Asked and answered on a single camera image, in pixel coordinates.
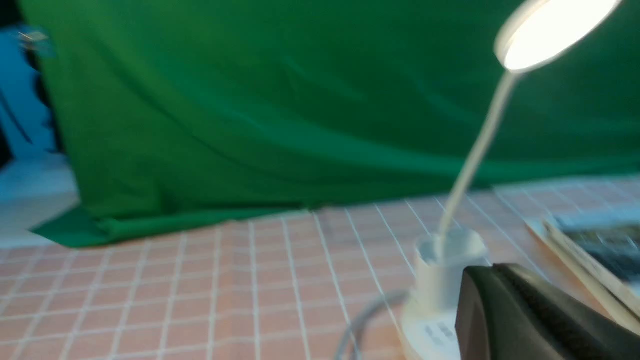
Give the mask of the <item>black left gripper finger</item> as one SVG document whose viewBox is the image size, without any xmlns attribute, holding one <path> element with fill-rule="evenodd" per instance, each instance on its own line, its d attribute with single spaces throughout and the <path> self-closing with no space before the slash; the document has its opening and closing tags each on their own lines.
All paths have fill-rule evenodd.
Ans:
<svg viewBox="0 0 640 360">
<path fill-rule="evenodd" d="M 462 272 L 463 360 L 637 360 L 640 338 L 518 264 Z"/>
</svg>

